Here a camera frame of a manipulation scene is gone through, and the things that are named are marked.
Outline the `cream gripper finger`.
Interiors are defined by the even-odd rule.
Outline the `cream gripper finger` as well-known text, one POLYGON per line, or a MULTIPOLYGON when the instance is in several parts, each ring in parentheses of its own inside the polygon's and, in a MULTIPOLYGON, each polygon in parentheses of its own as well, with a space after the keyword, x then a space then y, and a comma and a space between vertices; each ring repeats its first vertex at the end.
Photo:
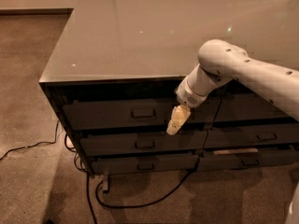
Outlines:
POLYGON ((171 119, 167 125, 166 132, 170 135, 176 134, 184 125, 191 114, 186 105, 175 106, 172 110, 171 119))

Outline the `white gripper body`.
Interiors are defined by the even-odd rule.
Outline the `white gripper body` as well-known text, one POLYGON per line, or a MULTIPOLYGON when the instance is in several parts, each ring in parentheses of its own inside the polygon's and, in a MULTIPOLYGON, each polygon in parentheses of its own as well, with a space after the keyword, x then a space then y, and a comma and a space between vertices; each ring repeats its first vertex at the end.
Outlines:
POLYGON ((196 94, 188 85, 187 78, 184 78, 178 85, 175 94, 181 105, 186 105, 188 108, 196 108, 205 100, 205 96, 196 94))

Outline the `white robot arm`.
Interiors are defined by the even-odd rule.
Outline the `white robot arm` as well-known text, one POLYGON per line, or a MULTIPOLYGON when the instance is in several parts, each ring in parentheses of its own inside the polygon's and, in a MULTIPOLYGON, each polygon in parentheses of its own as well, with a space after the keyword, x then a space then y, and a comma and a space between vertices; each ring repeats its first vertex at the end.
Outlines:
POLYGON ((193 108, 208 95, 235 80, 299 120, 299 71, 250 58, 247 52, 219 39, 204 43, 198 51, 198 64, 176 89, 179 105, 174 107, 166 132, 176 134, 193 108))

